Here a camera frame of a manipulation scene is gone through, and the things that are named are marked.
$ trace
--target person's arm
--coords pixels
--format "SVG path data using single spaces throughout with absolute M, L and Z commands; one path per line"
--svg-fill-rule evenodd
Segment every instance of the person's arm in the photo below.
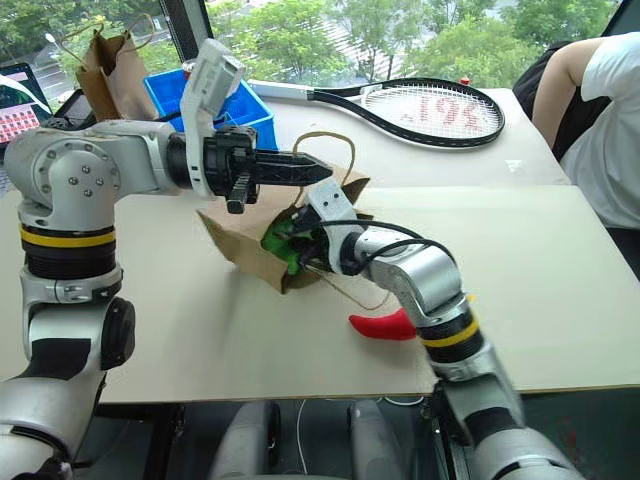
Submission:
M 547 63 L 533 103 L 533 124 L 550 148 L 576 87 L 582 85 L 587 65 L 603 40 L 592 38 L 567 45 Z

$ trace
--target laptop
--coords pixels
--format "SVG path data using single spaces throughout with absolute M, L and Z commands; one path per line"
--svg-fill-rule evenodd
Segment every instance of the laptop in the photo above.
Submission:
M 9 142 L 39 127 L 52 113 L 28 64 L 0 67 L 0 165 Z

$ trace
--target green object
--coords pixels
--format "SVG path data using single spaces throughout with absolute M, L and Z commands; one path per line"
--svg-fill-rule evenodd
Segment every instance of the green object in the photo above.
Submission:
M 300 271 L 298 259 L 300 253 L 289 245 L 288 232 L 291 231 L 293 222 L 290 218 L 282 222 L 271 225 L 267 233 L 262 237 L 262 248 L 273 253 L 276 257 L 287 262 L 287 273 L 296 275 Z

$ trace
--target green foliage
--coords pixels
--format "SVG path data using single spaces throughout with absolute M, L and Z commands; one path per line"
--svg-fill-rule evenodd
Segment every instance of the green foliage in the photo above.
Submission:
M 279 0 L 242 14 L 240 6 L 234 1 L 216 4 L 209 7 L 209 18 L 214 15 L 214 36 L 245 64 L 249 77 L 332 83 L 348 67 L 320 30 L 323 0 Z
M 162 13 L 156 0 L 2 0 L 0 62 L 38 52 L 47 44 L 47 32 L 61 37 L 76 30 L 81 21 L 106 13 L 128 25 L 143 12 Z
M 366 50 L 359 73 L 372 82 L 379 53 L 389 57 L 388 79 L 394 56 L 419 37 L 422 8 L 420 0 L 335 0 L 332 16 Z
M 511 28 L 493 18 L 467 17 L 446 28 L 426 46 L 407 56 L 406 73 L 459 81 L 475 87 L 509 87 L 540 52 L 513 37 Z
M 236 16 L 243 3 L 242 0 L 221 0 L 205 4 L 211 30 L 216 40 L 225 42 L 233 35 L 234 30 L 239 26 Z
M 171 40 L 150 43 L 138 50 L 138 55 L 149 75 L 175 70 L 182 64 Z
M 125 28 L 122 25 L 122 22 L 112 22 L 102 16 L 85 19 L 75 24 L 69 24 L 66 27 L 66 30 L 69 32 L 74 32 L 85 27 L 91 27 L 91 25 L 94 24 L 95 27 L 87 28 L 77 35 L 70 36 L 63 42 L 64 47 L 67 50 L 73 52 L 78 57 L 83 58 L 85 52 L 87 51 L 87 47 L 89 46 L 89 42 L 94 35 L 95 29 L 99 28 L 98 23 L 102 23 L 104 25 L 102 36 L 107 38 L 121 34 Z M 78 61 L 78 59 L 74 58 L 73 55 L 70 55 L 67 52 L 61 52 L 60 57 L 58 58 L 58 64 L 60 65 L 60 69 L 65 73 L 67 78 L 73 79 L 75 82 L 76 70 L 78 70 L 78 68 L 81 66 L 81 63 Z
M 617 8 L 616 0 L 519 0 L 502 16 L 517 38 L 548 46 L 561 40 L 599 37 Z
M 466 17 L 483 18 L 485 10 L 493 8 L 496 0 L 427 0 L 424 5 L 425 25 L 440 33 L 457 25 Z

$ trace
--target red object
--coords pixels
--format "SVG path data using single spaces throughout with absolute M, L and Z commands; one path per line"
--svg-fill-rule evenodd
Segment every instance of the red object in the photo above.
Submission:
M 407 317 L 404 308 L 385 317 L 351 315 L 351 326 L 360 335 L 382 340 L 410 340 L 416 336 L 416 327 Z
M 193 71 L 193 67 L 195 66 L 196 66 L 195 60 L 187 60 L 186 62 L 182 63 L 182 73 L 184 74 L 184 78 L 186 80 L 189 80 L 189 77 L 191 76 L 191 72 Z

